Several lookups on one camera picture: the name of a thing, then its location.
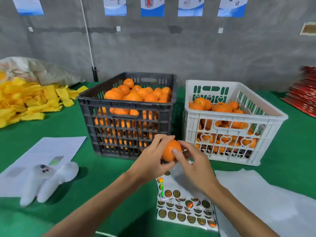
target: yellow foam net sleeve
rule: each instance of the yellow foam net sleeve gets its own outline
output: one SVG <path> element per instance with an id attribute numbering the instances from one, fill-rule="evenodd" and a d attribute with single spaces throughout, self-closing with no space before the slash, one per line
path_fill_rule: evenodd
<path id="1" fill-rule="evenodd" d="M 68 86 L 41 86 L 19 77 L 0 82 L 0 128 L 19 121 L 43 120 L 43 112 L 61 111 L 63 106 L 74 105 L 73 100 L 87 89 L 85 86 L 78 90 Z"/>

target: black plastic crate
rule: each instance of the black plastic crate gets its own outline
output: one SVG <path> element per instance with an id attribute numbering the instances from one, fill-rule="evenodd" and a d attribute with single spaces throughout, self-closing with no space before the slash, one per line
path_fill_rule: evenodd
<path id="1" fill-rule="evenodd" d="M 169 103 L 104 99 L 104 94 L 130 78 L 141 87 L 172 89 Z M 124 72 L 78 96 L 93 150 L 98 155 L 137 159 L 155 134 L 170 135 L 177 100 L 176 75 Z M 112 114 L 110 108 L 133 109 L 138 116 Z"/>

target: poster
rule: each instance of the poster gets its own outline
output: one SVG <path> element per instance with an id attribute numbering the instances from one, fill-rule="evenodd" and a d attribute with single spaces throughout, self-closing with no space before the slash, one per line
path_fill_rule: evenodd
<path id="1" fill-rule="evenodd" d="M 126 16 L 126 0 L 103 0 L 106 16 Z"/>
<path id="2" fill-rule="evenodd" d="M 219 17 L 243 17 L 248 0 L 221 0 Z"/>
<path id="3" fill-rule="evenodd" d="M 204 0 L 179 0 L 178 17 L 200 17 Z"/>
<path id="4" fill-rule="evenodd" d="M 163 17 L 165 15 L 165 0 L 140 0 L 140 16 Z"/>
<path id="5" fill-rule="evenodd" d="M 23 16 L 44 15 L 40 0 L 13 0 L 16 10 Z"/>

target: plastic bag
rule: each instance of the plastic bag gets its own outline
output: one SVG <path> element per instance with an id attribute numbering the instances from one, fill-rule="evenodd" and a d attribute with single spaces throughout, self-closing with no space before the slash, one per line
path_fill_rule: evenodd
<path id="1" fill-rule="evenodd" d="M 85 81 L 80 76 L 71 75 L 62 67 L 37 59 L 20 56 L 1 59 L 0 83 L 15 77 L 23 78 L 27 82 L 36 82 L 42 86 L 52 84 L 72 86 Z"/>

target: table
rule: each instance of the table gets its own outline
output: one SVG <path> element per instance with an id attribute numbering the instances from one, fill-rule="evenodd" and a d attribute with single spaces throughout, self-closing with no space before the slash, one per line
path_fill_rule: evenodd
<path id="1" fill-rule="evenodd" d="M 84 83 L 92 87 L 94 83 Z M 173 133 L 181 139 L 185 89 L 179 88 L 174 108 Z M 279 99 L 278 93 L 258 92 L 289 115 L 272 141 L 258 167 L 212 161 L 214 170 L 256 170 L 268 183 L 316 199 L 314 140 L 316 120 Z M 20 122 L 0 130 L 0 172 L 24 154 L 42 137 L 87 136 L 78 102 L 45 120 Z M 87 138 L 73 161 L 81 167 L 76 179 L 61 185 L 47 203 L 22 208 L 19 198 L 0 198 L 1 236 L 40 236 L 74 209 L 107 187 L 133 161 L 105 158 L 94 154 Z M 105 220 L 98 231 L 116 236 L 219 236 L 203 229 L 156 220 L 157 185 L 144 185 Z"/>

